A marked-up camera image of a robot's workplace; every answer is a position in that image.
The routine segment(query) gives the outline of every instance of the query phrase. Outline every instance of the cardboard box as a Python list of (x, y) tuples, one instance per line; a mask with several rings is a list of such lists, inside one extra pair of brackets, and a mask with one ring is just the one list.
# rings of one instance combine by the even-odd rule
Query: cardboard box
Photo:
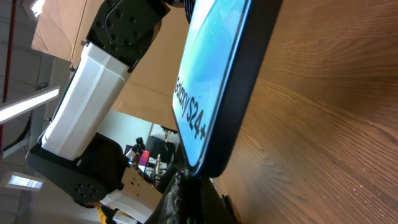
[[(103, 0), (46, 0), (32, 48), (68, 60), (77, 67), (87, 33), (102, 3)], [(170, 8), (155, 41), (134, 69), (112, 109), (177, 129), (172, 94), (188, 22), (184, 9)]]

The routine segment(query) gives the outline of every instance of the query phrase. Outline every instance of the pipe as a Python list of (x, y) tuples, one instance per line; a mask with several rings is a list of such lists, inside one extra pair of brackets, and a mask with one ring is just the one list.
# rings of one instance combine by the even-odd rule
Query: pipe
[[(2, 90), (2, 102), (7, 101), (8, 93), (8, 81), (10, 79), (10, 69), (11, 69), (11, 57), (12, 57), (12, 44), (14, 42), (14, 27), (15, 27), (15, 15), (17, 10), (17, 0), (12, 0), (11, 6), (11, 18), (10, 18), (10, 31), (8, 35), (8, 50), (7, 50), (7, 64), (6, 64), (6, 76), (4, 77), (4, 86)], [(2, 144), (2, 124), (0, 125), (0, 147)]]

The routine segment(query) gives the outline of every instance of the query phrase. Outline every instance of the blue screen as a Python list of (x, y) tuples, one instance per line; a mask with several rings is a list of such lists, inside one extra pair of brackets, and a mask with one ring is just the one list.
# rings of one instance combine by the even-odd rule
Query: blue screen
[(195, 166), (211, 136), (248, 0), (198, 0), (195, 4), (173, 110), (188, 162)]

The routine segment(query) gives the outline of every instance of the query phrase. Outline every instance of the brown wooden surface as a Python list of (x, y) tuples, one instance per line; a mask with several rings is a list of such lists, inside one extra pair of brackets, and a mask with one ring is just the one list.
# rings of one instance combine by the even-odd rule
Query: brown wooden surface
[(215, 183), (242, 223), (398, 223), (398, 1), (285, 0)]

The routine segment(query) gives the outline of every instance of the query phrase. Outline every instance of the wooden table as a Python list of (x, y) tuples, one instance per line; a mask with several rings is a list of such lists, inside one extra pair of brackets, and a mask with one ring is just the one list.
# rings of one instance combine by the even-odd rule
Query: wooden table
[(215, 184), (242, 223), (398, 223), (398, 1), (285, 0)]

